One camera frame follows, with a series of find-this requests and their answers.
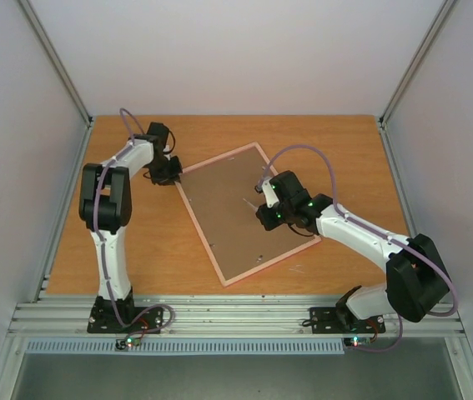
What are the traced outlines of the pink picture frame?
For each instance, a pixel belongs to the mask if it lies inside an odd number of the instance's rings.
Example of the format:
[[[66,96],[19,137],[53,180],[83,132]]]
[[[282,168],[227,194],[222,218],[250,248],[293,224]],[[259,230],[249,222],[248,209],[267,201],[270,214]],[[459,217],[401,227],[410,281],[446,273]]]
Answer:
[[[285,225],[264,230],[255,212],[265,203],[254,187],[269,159],[257,142],[185,167],[176,183],[220,283],[227,287],[320,242]]]

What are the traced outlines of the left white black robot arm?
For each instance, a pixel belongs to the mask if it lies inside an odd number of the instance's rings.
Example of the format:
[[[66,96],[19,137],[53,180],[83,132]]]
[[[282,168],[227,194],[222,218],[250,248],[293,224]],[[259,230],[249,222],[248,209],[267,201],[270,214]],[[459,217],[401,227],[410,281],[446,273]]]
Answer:
[[[98,261],[96,311],[108,323],[127,332],[137,322],[132,284],[125,257],[125,233],[133,212],[131,179],[141,170],[154,185],[171,186],[180,180],[182,166],[168,140],[173,132],[161,122],[133,135],[111,158],[83,167],[78,213],[92,236]]]

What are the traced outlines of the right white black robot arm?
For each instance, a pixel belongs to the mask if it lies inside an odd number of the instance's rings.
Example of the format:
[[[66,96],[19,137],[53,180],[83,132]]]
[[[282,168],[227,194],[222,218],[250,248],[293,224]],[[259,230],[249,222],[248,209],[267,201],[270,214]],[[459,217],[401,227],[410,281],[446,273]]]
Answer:
[[[255,188],[264,204],[255,213],[267,231],[285,224],[341,243],[385,273],[385,282],[350,289],[335,304],[335,318],[345,332],[366,319],[395,313],[417,323],[434,314],[450,293],[450,277],[434,242],[423,234],[407,237],[350,213],[332,197],[311,196],[291,171],[267,177]]]

